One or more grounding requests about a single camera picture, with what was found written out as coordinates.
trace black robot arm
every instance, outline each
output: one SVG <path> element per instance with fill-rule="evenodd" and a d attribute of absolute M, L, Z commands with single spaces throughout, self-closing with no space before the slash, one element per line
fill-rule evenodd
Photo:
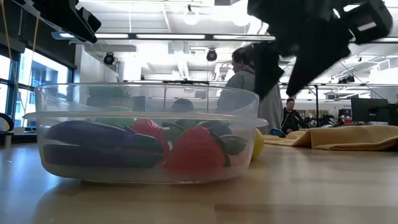
<path fill-rule="evenodd" d="M 345 12 L 343 8 L 351 4 L 359 6 Z M 263 65 L 256 67 L 259 83 L 255 92 L 261 98 L 283 74 L 273 69 L 277 66 L 274 60 L 267 61 L 270 55 L 297 56 L 287 87 L 287 94 L 294 96 L 333 64 L 349 56 L 351 40 L 367 44 L 387 36 L 392 29 L 392 16 L 382 0 L 249 0 L 248 14 L 268 23 L 268 33 L 275 37 L 274 43 L 255 45 L 254 57 L 260 58 L 253 60 Z"/>

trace yellow ball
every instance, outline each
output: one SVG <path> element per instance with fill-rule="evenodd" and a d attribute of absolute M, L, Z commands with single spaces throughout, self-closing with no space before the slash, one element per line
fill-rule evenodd
<path fill-rule="evenodd" d="M 254 136 L 254 147 L 253 154 L 251 155 L 251 160 L 256 159 L 257 156 L 262 152 L 264 148 L 264 136 L 261 134 L 260 130 L 256 128 L 256 133 Z"/>

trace purple eggplant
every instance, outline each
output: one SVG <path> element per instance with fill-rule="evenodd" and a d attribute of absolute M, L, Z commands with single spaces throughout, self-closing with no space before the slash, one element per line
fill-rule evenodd
<path fill-rule="evenodd" d="M 163 154 L 130 149 L 105 150 L 86 146 L 44 145 L 45 161 L 59 166 L 151 168 L 162 158 Z"/>
<path fill-rule="evenodd" d="M 83 146 L 68 146 L 59 144 L 44 145 L 44 160 L 59 166 L 82 167 L 123 167 L 121 155 L 118 153 L 104 154 L 101 151 Z"/>
<path fill-rule="evenodd" d="M 45 139 L 88 147 L 119 147 L 130 134 L 121 128 L 92 121 L 65 121 L 49 128 Z"/>
<path fill-rule="evenodd" d="M 123 149 L 156 153 L 163 156 L 163 145 L 154 137 L 145 134 L 132 134 L 122 144 Z"/>

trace wooden table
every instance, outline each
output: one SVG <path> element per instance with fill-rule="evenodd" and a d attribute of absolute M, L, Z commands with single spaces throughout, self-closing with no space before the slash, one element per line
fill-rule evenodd
<path fill-rule="evenodd" d="M 266 146 L 242 177 L 104 185 L 47 173 L 37 146 L 0 149 L 0 223 L 398 223 L 398 154 Z"/>

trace blue object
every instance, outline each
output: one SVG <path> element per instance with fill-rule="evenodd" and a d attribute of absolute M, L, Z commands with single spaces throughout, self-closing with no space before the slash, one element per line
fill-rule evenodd
<path fill-rule="evenodd" d="M 283 131 L 276 129 L 276 128 L 271 129 L 268 134 L 278 136 L 280 138 L 286 137 L 286 135 Z"/>

